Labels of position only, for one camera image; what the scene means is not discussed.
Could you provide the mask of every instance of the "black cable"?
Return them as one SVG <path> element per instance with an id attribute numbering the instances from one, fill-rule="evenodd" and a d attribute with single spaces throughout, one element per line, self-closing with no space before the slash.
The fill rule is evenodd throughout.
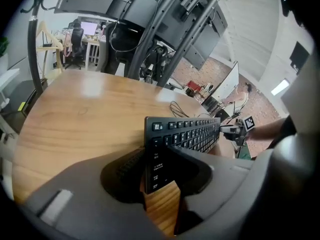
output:
<path id="1" fill-rule="evenodd" d="M 42 8 L 44 11 L 50 11 L 50 10 L 55 9 L 56 7 L 46 8 L 46 7 L 44 6 L 44 2 L 42 1 L 42 2 L 41 2 L 41 8 Z"/>
<path id="2" fill-rule="evenodd" d="M 147 37 L 147 35 L 145 35 L 144 38 L 143 38 L 143 40 L 142 40 L 141 42 L 139 42 L 134 48 L 129 49 L 129 50 L 117 50 L 117 49 L 115 49 L 114 46 L 112 45 L 112 35 L 113 35 L 113 33 L 114 33 L 114 31 L 115 31 L 115 29 L 116 29 L 116 27 L 117 27 L 117 24 L 118 24 L 118 22 L 119 22 L 119 20 L 120 20 L 120 17 L 121 17 L 121 16 L 123 15 L 123 13 L 126 11 L 126 6 L 127 6 L 127 4 L 128 4 L 130 1 L 133 1 L 133 0 L 129 0 L 129 1 L 127 1 L 127 2 L 125 3 L 124 8 L 123 8 L 123 11 L 122 11 L 122 13 L 120 14 L 119 18 L 117 19 L 117 21 L 116 21 L 116 23 L 115 23 L 115 25 L 114 25 L 114 28 L 113 28 L 113 30 L 111 31 L 111 34 L 110 34 L 110 46 L 111 46 L 111 48 L 112 48 L 115 52 L 120 52 L 120 53 L 131 52 L 131 51 L 135 50 L 136 48 L 138 48 L 138 47 L 146 40 L 146 37 Z M 155 20 L 157 11 L 158 11 L 158 7 L 159 7 L 159 4 L 160 4 L 160 1 L 161 1 L 161 0 L 158 0 L 158 3 L 156 4 L 155 11 L 154 11 L 154 14 L 153 14 L 153 18 L 152 18 L 152 21 L 151 21 L 151 25 L 154 23 L 154 20 Z"/>
<path id="3" fill-rule="evenodd" d="M 166 59 L 166 57 L 168 56 L 168 54 L 171 54 L 171 53 L 173 53 L 173 52 L 175 52 L 175 50 L 170 51 L 169 53 L 167 53 L 166 56 L 161 57 L 158 62 L 156 62 L 155 64 L 153 64 L 153 66 L 157 65 L 159 62 L 161 62 L 161 63 L 164 62 L 164 59 Z"/>
<path id="4" fill-rule="evenodd" d="M 41 68 L 40 65 L 39 65 L 38 54 L 36 54 L 36 63 L 38 64 L 38 67 L 39 67 L 41 73 L 43 73 L 42 68 Z"/>
<path id="5" fill-rule="evenodd" d="M 169 108 L 175 117 L 179 116 L 180 118 L 189 118 L 189 116 L 181 109 L 177 102 L 171 101 Z"/>
<path id="6" fill-rule="evenodd" d="M 229 124 L 229 123 L 232 121 L 232 119 L 233 119 L 233 118 L 231 117 L 231 119 L 226 123 L 226 125 Z"/>
<path id="7" fill-rule="evenodd" d="M 212 116 L 211 116 L 209 113 L 201 113 L 201 114 L 199 114 L 199 115 L 197 116 L 197 118 L 200 117 L 201 115 L 208 115 L 209 117 L 212 118 Z"/>

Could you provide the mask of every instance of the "office chair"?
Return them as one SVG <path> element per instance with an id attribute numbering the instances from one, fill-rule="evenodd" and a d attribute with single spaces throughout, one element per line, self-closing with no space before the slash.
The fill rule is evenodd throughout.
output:
<path id="1" fill-rule="evenodd" d="M 121 52 L 134 48 L 141 38 L 140 32 L 135 32 L 128 29 L 128 26 L 118 24 L 113 32 L 112 46 L 119 51 L 115 51 L 110 45 L 110 34 L 115 27 L 115 23 L 109 24 L 105 28 L 105 40 L 107 43 L 106 57 L 104 67 L 100 72 L 115 75 L 119 66 L 119 63 L 124 63 L 124 76 L 128 75 L 128 71 L 131 65 L 131 61 L 135 55 L 135 51 Z"/>
<path id="2" fill-rule="evenodd" d="M 82 47 L 82 36 L 84 34 L 84 29 L 81 28 L 81 24 L 77 22 L 73 22 L 73 31 L 71 35 L 71 43 L 72 43 L 72 53 L 71 56 L 68 56 L 67 58 L 70 58 L 69 63 L 66 65 L 65 69 L 70 67 L 71 65 L 75 65 L 81 70 L 80 64 L 83 64 L 84 56 L 83 51 L 84 48 Z"/>

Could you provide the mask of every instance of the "white wall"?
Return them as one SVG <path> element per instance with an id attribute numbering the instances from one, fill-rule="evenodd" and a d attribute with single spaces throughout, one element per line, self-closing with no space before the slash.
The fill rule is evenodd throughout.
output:
<path id="1" fill-rule="evenodd" d="M 31 8 L 34 0 L 24 0 L 19 8 L 16 10 L 15 14 L 12 16 L 10 22 L 7 25 L 7 28 L 4 32 L 4 36 L 6 36 L 9 40 L 9 46 L 7 49 L 8 53 L 8 68 L 17 68 L 20 67 L 20 74 L 23 77 L 18 77 L 21 81 L 31 80 L 29 63 L 25 63 L 28 60 L 28 45 L 27 45 L 27 34 L 28 34 L 28 23 L 32 12 L 29 13 L 20 13 L 21 9 L 28 10 Z M 58 0 L 44 0 L 43 5 L 46 8 L 56 6 Z M 74 19 L 78 17 L 75 13 L 57 13 L 54 14 L 54 10 L 43 10 L 39 9 L 38 12 L 38 23 L 41 21 L 45 21 L 47 29 L 49 31 L 57 31 L 61 30 L 64 27 L 68 26 L 69 22 L 72 22 Z M 37 46 L 41 46 L 43 44 L 42 35 L 40 34 L 36 39 Z M 40 68 L 43 67 L 44 61 L 44 52 L 38 52 L 37 59 L 40 65 Z M 53 68 L 53 62 L 55 62 L 55 55 L 53 51 L 49 51 L 46 60 L 46 71 Z M 10 93 L 11 90 L 14 89 L 14 86 L 17 85 L 20 81 L 13 81 L 8 86 L 8 91 L 4 90 L 5 93 Z"/>
<path id="2" fill-rule="evenodd" d="M 268 65 L 259 81 L 260 88 L 265 89 L 270 93 L 282 80 L 287 79 L 292 84 L 296 77 L 297 72 L 291 67 L 290 56 L 299 42 L 309 54 L 312 54 L 315 43 L 311 35 L 303 27 L 300 27 L 292 12 L 288 17 L 282 14 L 281 0 L 278 0 L 279 5 L 279 19 L 278 30 L 274 47 Z M 287 91 L 286 88 L 273 98 L 282 107 L 282 110 L 287 114 L 281 96 Z"/>
<path id="3" fill-rule="evenodd" d="M 296 42 L 299 42 L 308 53 L 311 54 L 315 46 L 314 40 L 303 27 L 298 26 L 292 12 L 289 13 L 288 17 L 283 16 L 281 0 L 270 0 L 274 6 L 270 6 L 268 0 L 256 0 L 258 4 L 268 4 L 269 10 L 274 10 L 272 17 L 269 15 L 266 17 L 266 19 L 273 20 L 276 24 L 276 28 L 273 30 L 274 33 L 269 34 L 265 27 L 256 27 L 257 17 L 253 20 L 252 17 L 249 17 L 250 15 L 247 14 L 248 17 L 245 18 L 246 22 L 242 22 L 241 18 L 237 20 L 233 15 L 240 14 L 240 11 L 244 11 L 244 8 L 241 3 L 239 3 L 239 8 L 237 8 L 237 11 L 234 11 L 230 3 L 231 1 L 234 0 L 220 0 L 219 2 L 227 18 L 228 29 L 226 32 L 231 33 L 231 43 L 225 41 L 225 38 L 223 38 L 219 46 L 216 46 L 210 56 L 232 68 L 234 61 L 228 61 L 231 56 L 230 52 L 229 54 L 227 53 L 225 47 L 227 45 L 229 51 L 234 51 L 234 58 L 239 62 L 239 73 L 252 82 L 257 89 L 267 97 L 281 117 L 285 117 L 288 111 L 281 100 L 281 96 L 288 88 L 275 96 L 271 94 L 271 91 L 283 79 L 287 79 L 290 83 L 296 79 L 296 71 L 290 66 L 291 60 L 289 59 Z M 251 0 L 251 3 L 254 6 L 256 2 L 255 0 Z M 234 38 L 234 33 L 238 33 L 238 30 L 244 26 L 247 26 L 248 30 L 250 28 L 253 30 L 252 35 L 250 32 L 247 34 L 248 39 L 254 38 L 255 42 L 260 45 L 260 48 L 257 48 L 256 51 L 248 49 L 247 41 L 238 42 L 240 39 Z M 263 54 L 267 54 L 267 52 L 261 52 L 263 50 L 270 51 L 269 56 L 263 57 Z"/>

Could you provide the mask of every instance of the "computer monitor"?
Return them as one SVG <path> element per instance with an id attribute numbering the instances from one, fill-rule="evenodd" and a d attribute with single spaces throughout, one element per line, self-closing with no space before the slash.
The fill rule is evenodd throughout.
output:
<path id="1" fill-rule="evenodd" d="M 96 33 L 98 24 L 92 22 L 81 22 L 81 28 L 84 30 L 85 35 L 93 36 Z"/>

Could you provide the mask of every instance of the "coat hanger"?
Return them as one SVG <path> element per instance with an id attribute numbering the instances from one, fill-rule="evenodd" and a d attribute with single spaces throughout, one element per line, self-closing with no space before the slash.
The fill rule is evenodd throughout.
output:
<path id="1" fill-rule="evenodd" d="M 47 37 L 49 37 L 52 41 L 52 46 L 56 47 L 57 49 L 59 49 L 60 51 L 63 51 L 64 46 L 62 45 L 62 43 L 59 42 L 59 40 L 57 38 L 55 38 L 48 30 L 47 30 L 47 26 L 46 23 L 44 21 L 41 21 L 39 24 L 39 27 L 36 31 L 36 36 L 39 36 L 39 34 L 43 32 L 47 35 Z"/>

